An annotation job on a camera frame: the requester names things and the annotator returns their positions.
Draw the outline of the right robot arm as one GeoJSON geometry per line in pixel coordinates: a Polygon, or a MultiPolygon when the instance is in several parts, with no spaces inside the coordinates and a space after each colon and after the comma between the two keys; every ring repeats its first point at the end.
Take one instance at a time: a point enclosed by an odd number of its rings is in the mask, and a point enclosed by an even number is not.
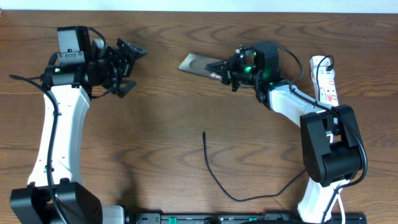
{"type": "Polygon", "coordinates": [[[326,223],[341,191],[364,180],[368,158],[352,107],[322,103],[283,78],[280,49],[273,41],[240,46],[229,59],[205,68],[233,91],[240,85],[251,86],[258,102],[299,126],[309,179],[297,218],[302,223],[326,223]]]}

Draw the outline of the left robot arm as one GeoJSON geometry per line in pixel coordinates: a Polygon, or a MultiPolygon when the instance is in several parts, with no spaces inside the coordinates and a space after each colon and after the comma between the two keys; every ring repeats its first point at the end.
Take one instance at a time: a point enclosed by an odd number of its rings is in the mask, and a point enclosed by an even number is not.
{"type": "Polygon", "coordinates": [[[129,223],[120,205],[103,205],[83,185],[80,169],[83,126],[95,86],[124,97],[136,60],[146,55],[125,40],[79,44],[61,40],[41,75],[45,118],[39,153],[27,185],[11,192],[10,206],[21,223],[129,223]]]}

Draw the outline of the Galaxy S25 Ultra smartphone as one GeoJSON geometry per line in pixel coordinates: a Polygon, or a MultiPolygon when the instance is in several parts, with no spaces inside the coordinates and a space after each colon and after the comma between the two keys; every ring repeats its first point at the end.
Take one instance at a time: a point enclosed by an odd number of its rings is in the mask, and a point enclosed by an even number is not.
{"type": "Polygon", "coordinates": [[[208,64],[218,63],[221,59],[211,58],[203,55],[188,54],[183,62],[178,66],[181,72],[187,72],[201,77],[216,81],[229,81],[227,73],[212,72],[207,69],[208,64]]]}

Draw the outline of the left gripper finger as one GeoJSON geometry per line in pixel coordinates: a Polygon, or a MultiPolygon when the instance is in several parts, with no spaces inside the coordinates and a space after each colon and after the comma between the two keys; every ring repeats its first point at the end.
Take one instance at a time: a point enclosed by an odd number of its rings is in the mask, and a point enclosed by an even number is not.
{"type": "Polygon", "coordinates": [[[121,80],[117,87],[116,95],[124,98],[135,86],[136,82],[134,80],[121,80]]]}
{"type": "Polygon", "coordinates": [[[136,47],[123,39],[118,39],[117,46],[119,50],[132,61],[139,60],[147,55],[147,50],[136,47]]]}

